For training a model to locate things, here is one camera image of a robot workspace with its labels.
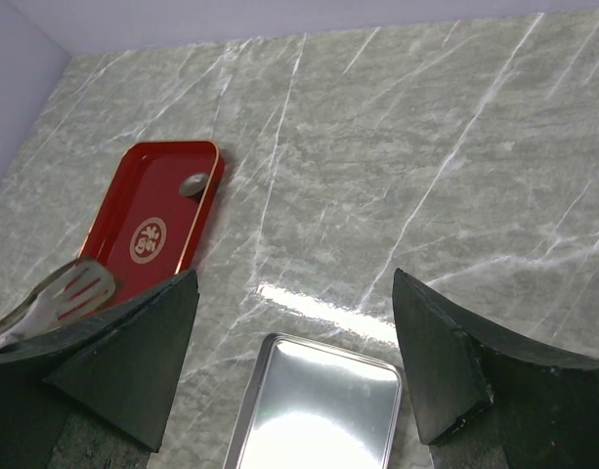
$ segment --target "silver tray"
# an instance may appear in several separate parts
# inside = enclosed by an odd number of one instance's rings
[[[271,334],[256,360],[224,469],[385,469],[401,393],[395,366]]]

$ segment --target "tray rim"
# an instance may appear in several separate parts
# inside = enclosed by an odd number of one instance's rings
[[[395,374],[397,378],[397,395],[395,398],[395,405],[393,407],[393,418],[391,419],[390,428],[388,430],[388,445],[384,453],[384,463],[382,465],[382,468],[386,469],[390,460],[392,445],[397,429],[397,421],[399,420],[399,413],[401,411],[404,380],[404,375],[401,368],[383,360],[359,354],[341,347],[337,347],[335,345],[329,345],[316,340],[306,339],[280,332],[270,333],[262,341],[260,350],[258,351],[258,356],[256,358],[256,363],[253,367],[253,371],[251,372],[249,382],[240,404],[238,417],[236,418],[230,444],[228,445],[228,452],[223,463],[223,469],[238,469],[240,467],[239,464],[244,454],[247,436],[249,435],[250,429],[253,425],[255,409],[257,408],[257,404],[260,399],[260,386],[266,379],[268,366],[273,355],[272,350],[277,342],[282,340],[311,347],[323,352],[329,352],[338,357],[345,357],[350,360],[377,365],[383,369],[392,371]]]

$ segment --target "lavender wall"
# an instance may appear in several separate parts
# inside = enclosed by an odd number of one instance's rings
[[[70,55],[0,0],[0,181]]]
[[[599,0],[9,0],[72,54],[599,7]]]

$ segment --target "metal spatula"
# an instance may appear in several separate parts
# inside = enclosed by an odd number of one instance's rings
[[[116,291],[112,274],[91,259],[75,259],[41,281],[0,320],[0,349],[71,324],[95,311]]]

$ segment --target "marble countertop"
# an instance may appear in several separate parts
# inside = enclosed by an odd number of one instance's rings
[[[599,10],[73,60],[0,188],[0,317],[74,256],[121,155],[216,141],[225,181],[152,468],[222,466],[262,339],[401,363],[401,267],[599,357]],[[431,466],[407,397],[391,468]]]

